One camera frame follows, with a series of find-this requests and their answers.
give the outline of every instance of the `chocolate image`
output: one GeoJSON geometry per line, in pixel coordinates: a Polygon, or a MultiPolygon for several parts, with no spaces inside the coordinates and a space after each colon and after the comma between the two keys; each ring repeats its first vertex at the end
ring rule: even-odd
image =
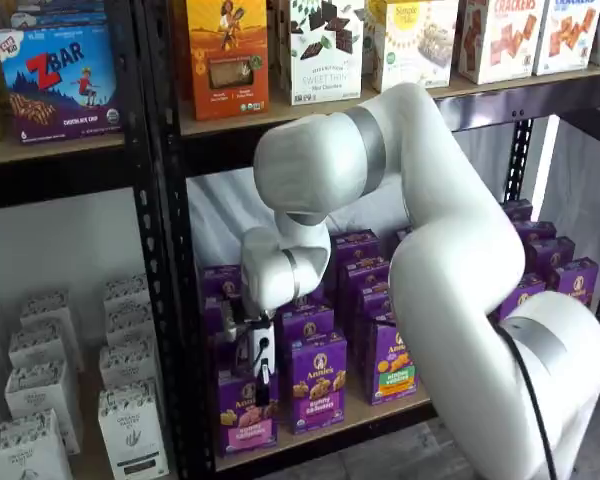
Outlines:
{"type": "Polygon", "coordinates": [[[300,60],[306,60],[307,58],[313,58],[322,51],[322,44],[320,42],[312,43],[304,51],[300,60]]]}

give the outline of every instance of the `shelf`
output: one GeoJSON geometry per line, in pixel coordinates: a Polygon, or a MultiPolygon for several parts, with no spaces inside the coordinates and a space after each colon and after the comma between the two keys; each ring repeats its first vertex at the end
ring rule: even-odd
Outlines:
{"type": "MultiPolygon", "coordinates": [[[[187,176],[252,165],[260,137],[270,128],[309,115],[345,110],[377,93],[363,81],[361,98],[292,107],[272,82],[269,112],[198,122],[190,103],[180,105],[187,176]]],[[[449,87],[429,90],[452,131],[600,107],[600,67],[476,85],[453,72],[449,87]]]]}
{"type": "Polygon", "coordinates": [[[347,373],[344,421],[300,435],[291,433],[284,413],[278,424],[278,444],[226,457],[216,457],[217,476],[254,478],[327,453],[379,437],[436,416],[422,384],[409,397],[371,406],[363,398],[357,372],[347,373]]]}

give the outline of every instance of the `wooden shelf board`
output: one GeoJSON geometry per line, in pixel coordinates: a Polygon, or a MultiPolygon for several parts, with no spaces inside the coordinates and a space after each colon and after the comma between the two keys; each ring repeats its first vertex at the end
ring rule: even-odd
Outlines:
{"type": "MultiPolygon", "coordinates": [[[[475,95],[479,93],[495,92],[510,88],[528,87],[541,85],[564,80],[572,80],[583,77],[600,75],[600,67],[589,65],[586,70],[573,72],[556,73],[553,75],[531,76],[506,82],[489,83],[485,85],[476,85],[470,80],[460,76],[457,72],[452,72],[448,87],[433,88],[429,92],[433,98],[458,97],[463,95],[475,95]]],[[[237,117],[224,118],[220,120],[196,121],[193,119],[193,108],[191,102],[181,102],[180,104],[180,129],[183,136],[193,136],[201,134],[218,133],[224,130],[234,128],[252,127],[265,125],[268,123],[285,122],[295,120],[300,117],[311,114],[330,114],[337,111],[346,110],[377,95],[377,92],[369,85],[367,79],[363,80],[362,95],[360,98],[344,100],[340,102],[316,103],[312,105],[302,105],[292,107],[289,105],[289,99],[283,92],[277,88],[277,82],[270,85],[269,111],[237,117]]]]}

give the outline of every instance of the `purple cereal box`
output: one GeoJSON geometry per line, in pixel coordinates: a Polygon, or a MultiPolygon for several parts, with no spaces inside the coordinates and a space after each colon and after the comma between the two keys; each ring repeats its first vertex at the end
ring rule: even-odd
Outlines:
{"type": "Polygon", "coordinates": [[[556,238],[556,227],[551,222],[513,222],[522,243],[556,238]]]}
{"type": "Polygon", "coordinates": [[[598,264],[589,257],[579,258],[553,269],[547,288],[591,306],[597,276],[598,264]]]}
{"type": "Polygon", "coordinates": [[[347,341],[340,332],[291,344],[291,429],[303,433],[344,420],[347,341]]]}
{"type": "Polygon", "coordinates": [[[545,282],[537,273],[527,273],[522,277],[518,286],[505,298],[500,307],[493,312],[492,320],[500,322],[507,315],[515,310],[518,305],[522,305],[529,297],[536,293],[544,292],[545,282]]]}
{"type": "Polygon", "coordinates": [[[512,222],[521,222],[531,219],[533,205],[527,199],[509,200],[502,204],[502,209],[512,222]]]}
{"type": "Polygon", "coordinates": [[[418,380],[411,355],[398,333],[393,313],[381,309],[367,316],[365,397],[371,405],[416,392],[418,380]]]}
{"type": "Polygon", "coordinates": [[[256,407],[256,383],[253,377],[237,377],[230,370],[218,372],[222,455],[276,444],[278,376],[271,375],[269,381],[270,403],[265,407],[256,407]]]}
{"type": "Polygon", "coordinates": [[[547,275],[552,268],[573,260],[576,244],[568,237],[550,238],[529,242],[525,246],[527,272],[547,275]]]}

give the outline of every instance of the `orange snack box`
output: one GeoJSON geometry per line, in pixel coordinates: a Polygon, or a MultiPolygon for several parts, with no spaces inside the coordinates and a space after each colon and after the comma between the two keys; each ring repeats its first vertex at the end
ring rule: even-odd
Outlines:
{"type": "Polygon", "coordinates": [[[268,109],[265,0],[187,0],[198,120],[268,109]]]}

